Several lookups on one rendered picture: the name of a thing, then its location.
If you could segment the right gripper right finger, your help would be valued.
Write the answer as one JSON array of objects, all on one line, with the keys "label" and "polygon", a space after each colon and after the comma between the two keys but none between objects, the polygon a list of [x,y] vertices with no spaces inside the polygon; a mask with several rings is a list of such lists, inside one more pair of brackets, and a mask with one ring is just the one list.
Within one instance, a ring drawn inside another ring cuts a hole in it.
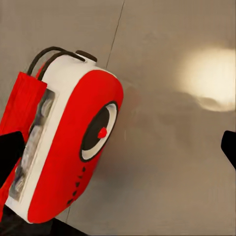
[{"label": "right gripper right finger", "polygon": [[233,167],[236,169],[236,133],[232,131],[225,131],[222,142],[221,149],[227,156]]}]

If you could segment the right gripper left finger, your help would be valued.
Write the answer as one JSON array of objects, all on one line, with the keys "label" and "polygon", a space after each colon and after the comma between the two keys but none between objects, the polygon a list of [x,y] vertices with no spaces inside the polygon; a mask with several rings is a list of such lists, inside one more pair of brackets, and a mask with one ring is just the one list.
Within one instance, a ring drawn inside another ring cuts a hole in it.
[{"label": "right gripper left finger", "polygon": [[0,137],[0,189],[25,149],[21,131]]}]

